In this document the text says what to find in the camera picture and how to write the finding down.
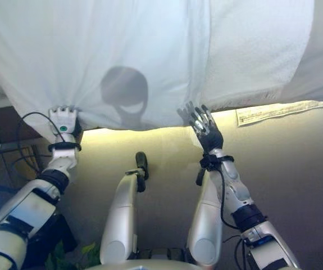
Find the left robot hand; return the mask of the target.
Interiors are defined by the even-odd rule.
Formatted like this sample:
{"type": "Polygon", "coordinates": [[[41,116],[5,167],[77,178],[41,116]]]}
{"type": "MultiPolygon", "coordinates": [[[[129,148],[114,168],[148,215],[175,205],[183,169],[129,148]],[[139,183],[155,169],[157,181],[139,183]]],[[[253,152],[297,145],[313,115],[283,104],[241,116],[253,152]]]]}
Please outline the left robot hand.
{"type": "Polygon", "coordinates": [[[55,142],[80,143],[82,128],[78,120],[78,110],[72,107],[50,109],[48,116],[55,142]]]}

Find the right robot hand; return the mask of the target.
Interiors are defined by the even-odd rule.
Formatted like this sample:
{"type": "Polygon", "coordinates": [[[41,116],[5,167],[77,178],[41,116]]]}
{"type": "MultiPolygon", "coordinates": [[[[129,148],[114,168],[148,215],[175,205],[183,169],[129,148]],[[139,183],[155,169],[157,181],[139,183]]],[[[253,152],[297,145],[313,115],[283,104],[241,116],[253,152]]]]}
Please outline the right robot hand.
{"type": "Polygon", "coordinates": [[[177,113],[193,129],[204,152],[223,148],[224,138],[206,105],[194,106],[190,101],[177,113]]]}

